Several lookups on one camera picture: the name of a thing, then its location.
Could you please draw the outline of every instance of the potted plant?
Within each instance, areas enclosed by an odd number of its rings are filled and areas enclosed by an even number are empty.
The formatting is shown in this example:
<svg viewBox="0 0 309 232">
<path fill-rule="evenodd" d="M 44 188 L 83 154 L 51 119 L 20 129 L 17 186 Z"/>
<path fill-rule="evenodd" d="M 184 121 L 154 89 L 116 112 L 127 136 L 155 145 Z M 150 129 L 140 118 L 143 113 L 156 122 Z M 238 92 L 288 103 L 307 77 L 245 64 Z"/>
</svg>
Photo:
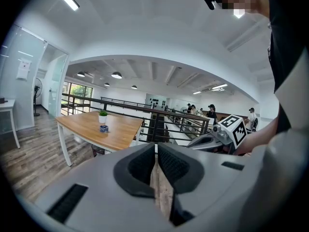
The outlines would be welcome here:
<svg viewBox="0 0 309 232">
<path fill-rule="evenodd" d="M 98 113 L 98 121 L 99 121 L 99 123 L 105 124 L 105 122 L 106 122 L 106 117 L 107 117 L 107 112 L 104 111 L 104 110 L 101 110 L 101 111 Z"/>
</svg>

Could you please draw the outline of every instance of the glass door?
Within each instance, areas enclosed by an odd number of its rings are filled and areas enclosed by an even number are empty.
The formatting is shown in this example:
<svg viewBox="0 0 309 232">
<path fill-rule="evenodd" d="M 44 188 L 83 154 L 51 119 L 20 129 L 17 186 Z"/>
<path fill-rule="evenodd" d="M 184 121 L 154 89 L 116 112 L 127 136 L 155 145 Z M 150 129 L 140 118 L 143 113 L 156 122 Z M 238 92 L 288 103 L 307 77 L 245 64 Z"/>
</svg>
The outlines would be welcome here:
<svg viewBox="0 0 309 232">
<path fill-rule="evenodd" d="M 60 87 L 60 79 L 62 71 L 64 70 L 65 63 L 68 55 L 62 54 L 58 58 L 54 59 L 54 71 L 52 74 L 51 82 L 49 88 L 49 97 L 48 97 L 48 112 L 51 116 L 56 117 L 56 108 L 57 108 L 57 94 Z"/>
</svg>

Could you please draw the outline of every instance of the small blue object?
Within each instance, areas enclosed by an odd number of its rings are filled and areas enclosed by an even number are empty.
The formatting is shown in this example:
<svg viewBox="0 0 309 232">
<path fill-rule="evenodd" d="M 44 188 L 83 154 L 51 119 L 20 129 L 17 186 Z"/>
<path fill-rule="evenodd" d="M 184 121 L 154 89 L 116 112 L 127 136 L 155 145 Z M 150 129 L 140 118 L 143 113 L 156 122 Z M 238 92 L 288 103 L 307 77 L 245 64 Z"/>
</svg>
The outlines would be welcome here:
<svg viewBox="0 0 309 232">
<path fill-rule="evenodd" d="M 108 126 L 100 126 L 100 132 L 108 133 Z"/>
</svg>

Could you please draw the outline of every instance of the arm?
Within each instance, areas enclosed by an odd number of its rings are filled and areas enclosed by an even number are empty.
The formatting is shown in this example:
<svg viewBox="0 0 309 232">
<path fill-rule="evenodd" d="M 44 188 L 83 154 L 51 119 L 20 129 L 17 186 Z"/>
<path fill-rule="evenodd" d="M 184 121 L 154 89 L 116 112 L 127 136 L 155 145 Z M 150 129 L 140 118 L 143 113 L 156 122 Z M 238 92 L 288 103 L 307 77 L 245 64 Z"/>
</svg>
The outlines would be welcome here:
<svg viewBox="0 0 309 232">
<path fill-rule="evenodd" d="M 247 135 L 243 143 L 236 150 L 235 155 L 249 153 L 256 146 L 268 144 L 272 137 L 276 135 L 277 126 L 278 117 L 263 129 Z"/>
</svg>

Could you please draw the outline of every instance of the standing fan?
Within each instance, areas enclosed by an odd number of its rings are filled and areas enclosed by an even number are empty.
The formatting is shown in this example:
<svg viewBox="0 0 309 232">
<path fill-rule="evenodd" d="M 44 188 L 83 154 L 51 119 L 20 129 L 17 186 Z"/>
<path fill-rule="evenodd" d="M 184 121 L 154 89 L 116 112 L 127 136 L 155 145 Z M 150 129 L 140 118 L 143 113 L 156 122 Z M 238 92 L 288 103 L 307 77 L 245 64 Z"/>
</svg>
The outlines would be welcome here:
<svg viewBox="0 0 309 232">
<path fill-rule="evenodd" d="M 40 96 L 42 93 L 42 82 L 40 81 L 39 78 L 35 79 L 35 85 L 34 85 L 34 96 L 33 96 L 33 103 L 34 103 L 34 116 L 40 116 L 39 113 L 37 113 L 37 98 Z"/>
</svg>

